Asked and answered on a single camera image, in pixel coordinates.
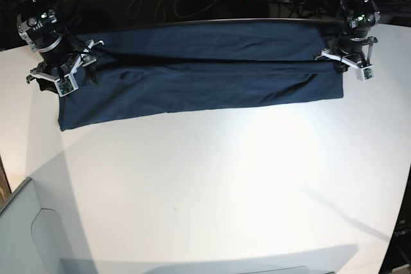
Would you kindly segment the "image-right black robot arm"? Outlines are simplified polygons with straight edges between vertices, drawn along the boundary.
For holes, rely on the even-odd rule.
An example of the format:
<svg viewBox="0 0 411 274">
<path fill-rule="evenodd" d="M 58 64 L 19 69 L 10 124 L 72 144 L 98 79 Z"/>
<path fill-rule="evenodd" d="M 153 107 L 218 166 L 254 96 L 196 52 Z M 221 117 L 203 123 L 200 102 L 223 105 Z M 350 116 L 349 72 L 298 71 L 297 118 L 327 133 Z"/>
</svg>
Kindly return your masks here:
<svg viewBox="0 0 411 274">
<path fill-rule="evenodd" d="M 375 2 L 340 0 L 337 16 L 342 18 L 338 35 L 327 48 L 315 54 L 314 59 L 331 60 L 341 72 L 354 69 L 358 80 L 371 80 L 374 78 L 371 55 L 378 39 L 370 36 L 369 32 L 380 20 Z"/>
</svg>

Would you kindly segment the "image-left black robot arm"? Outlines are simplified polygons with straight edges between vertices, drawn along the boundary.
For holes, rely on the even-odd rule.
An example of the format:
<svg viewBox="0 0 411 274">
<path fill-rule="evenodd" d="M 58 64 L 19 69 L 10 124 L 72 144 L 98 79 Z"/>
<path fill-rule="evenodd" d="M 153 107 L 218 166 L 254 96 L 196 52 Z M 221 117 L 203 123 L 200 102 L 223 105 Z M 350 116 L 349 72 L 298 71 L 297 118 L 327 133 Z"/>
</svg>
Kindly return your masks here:
<svg viewBox="0 0 411 274">
<path fill-rule="evenodd" d="M 69 13 L 64 13 L 63 0 L 23 0 L 16 16 L 20 38 L 42 61 L 26 77 L 26 83 L 37 81 L 43 89 L 54 87 L 73 89 L 68 74 L 77 68 L 85 71 L 85 79 L 97 83 L 96 62 L 98 55 L 93 47 L 103 41 L 82 40 L 71 27 L 80 17 L 82 0 L 75 0 Z"/>
</svg>

